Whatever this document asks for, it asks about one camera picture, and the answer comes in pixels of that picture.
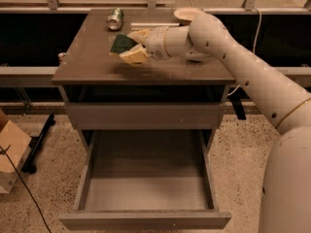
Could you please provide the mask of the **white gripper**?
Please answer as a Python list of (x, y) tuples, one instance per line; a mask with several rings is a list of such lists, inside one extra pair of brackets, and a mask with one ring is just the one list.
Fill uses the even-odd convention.
[(132, 31), (128, 37), (139, 43), (130, 50), (120, 53), (120, 58), (127, 64), (144, 63), (151, 56), (155, 60), (165, 60), (169, 58), (165, 47), (165, 35), (167, 26), (154, 29), (141, 29)]

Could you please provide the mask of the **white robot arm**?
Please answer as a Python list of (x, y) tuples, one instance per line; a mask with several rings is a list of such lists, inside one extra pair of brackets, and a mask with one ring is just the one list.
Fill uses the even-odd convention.
[(121, 54), (128, 64), (182, 56), (213, 56), (225, 66), (281, 134), (264, 173), (259, 233), (311, 233), (311, 93), (245, 49), (209, 14), (188, 26), (134, 31), (136, 46)]

